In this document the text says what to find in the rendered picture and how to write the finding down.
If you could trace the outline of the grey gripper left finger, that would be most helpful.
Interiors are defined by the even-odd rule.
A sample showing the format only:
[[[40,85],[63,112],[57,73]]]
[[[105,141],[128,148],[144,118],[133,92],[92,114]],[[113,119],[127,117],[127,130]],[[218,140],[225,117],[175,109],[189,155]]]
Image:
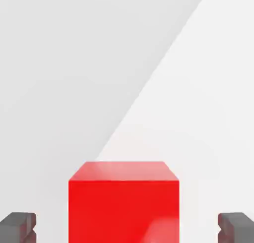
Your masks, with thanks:
[[[36,214],[12,212],[0,222],[0,243],[36,243]]]

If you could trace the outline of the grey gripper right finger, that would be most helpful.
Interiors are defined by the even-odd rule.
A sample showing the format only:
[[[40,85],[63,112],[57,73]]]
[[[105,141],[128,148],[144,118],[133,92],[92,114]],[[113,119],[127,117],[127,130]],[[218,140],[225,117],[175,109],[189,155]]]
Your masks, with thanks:
[[[254,243],[254,221],[244,213],[220,213],[218,243]]]

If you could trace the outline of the small red cube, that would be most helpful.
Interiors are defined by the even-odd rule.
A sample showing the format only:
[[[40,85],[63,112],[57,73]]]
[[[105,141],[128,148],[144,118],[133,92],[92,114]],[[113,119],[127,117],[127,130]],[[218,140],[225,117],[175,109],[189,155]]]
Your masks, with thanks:
[[[68,243],[180,243],[179,192],[164,162],[86,162],[68,182]]]

